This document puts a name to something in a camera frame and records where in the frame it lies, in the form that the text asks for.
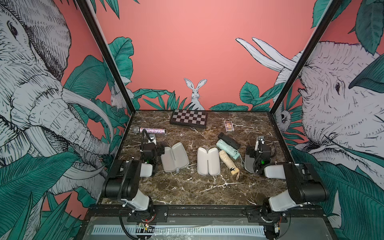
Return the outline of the mint green umbrella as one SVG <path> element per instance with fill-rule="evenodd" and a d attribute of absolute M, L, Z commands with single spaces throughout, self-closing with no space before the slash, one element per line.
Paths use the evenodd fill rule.
<path fill-rule="evenodd" d="M 240 153 L 236 149 L 234 149 L 233 147 L 231 147 L 230 145 L 228 145 L 225 141 L 223 141 L 221 139 L 219 139 L 217 141 L 216 146 L 219 149 L 224 150 L 234 160 L 237 160 L 241 156 Z"/>

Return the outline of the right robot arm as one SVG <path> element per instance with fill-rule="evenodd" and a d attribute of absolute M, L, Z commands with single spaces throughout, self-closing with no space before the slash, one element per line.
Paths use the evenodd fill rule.
<path fill-rule="evenodd" d="M 271 157 L 271 148 L 267 145 L 248 146 L 244 162 L 249 173 L 286 181 L 287 190 L 268 198 L 267 207 L 271 211 L 284 212 L 328 199 L 329 191 L 312 164 L 271 163 Z"/>

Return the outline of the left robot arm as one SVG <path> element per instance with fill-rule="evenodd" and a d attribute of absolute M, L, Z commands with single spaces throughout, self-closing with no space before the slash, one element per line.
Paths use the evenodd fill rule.
<path fill-rule="evenodd" d="M 121 160 L 112 165 L 103 183 L 101 196 L 116 200 L 132 211 L 154 214 L 153 201 L 139 190 L 139 183 L 142 178 L 156 174 L 164 147 L 154 143 L 146 143 L 143 147 L 140 159 Z"/>

